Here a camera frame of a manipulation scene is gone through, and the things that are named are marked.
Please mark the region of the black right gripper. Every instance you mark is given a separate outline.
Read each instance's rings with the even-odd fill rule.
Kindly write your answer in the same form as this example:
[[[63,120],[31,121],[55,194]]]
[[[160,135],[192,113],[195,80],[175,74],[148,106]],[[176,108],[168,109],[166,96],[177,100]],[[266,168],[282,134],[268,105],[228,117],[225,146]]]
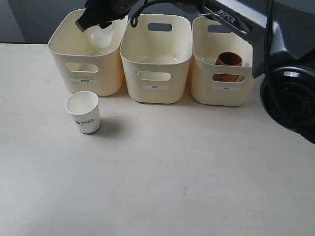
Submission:
[[[88,0],[85,11],[75,24],[81,32],[93,26],[106,29],[112,25],[113,19],[125,16],[137,2],[137,0]]]

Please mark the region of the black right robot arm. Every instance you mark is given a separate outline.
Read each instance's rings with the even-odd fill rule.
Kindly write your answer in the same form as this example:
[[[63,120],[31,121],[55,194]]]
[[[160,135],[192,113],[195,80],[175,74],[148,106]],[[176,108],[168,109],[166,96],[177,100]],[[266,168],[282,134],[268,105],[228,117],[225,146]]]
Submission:
[[[279,125],[315,141],[315,16],[274,0],[174,0],[248,42],[260,100]]]

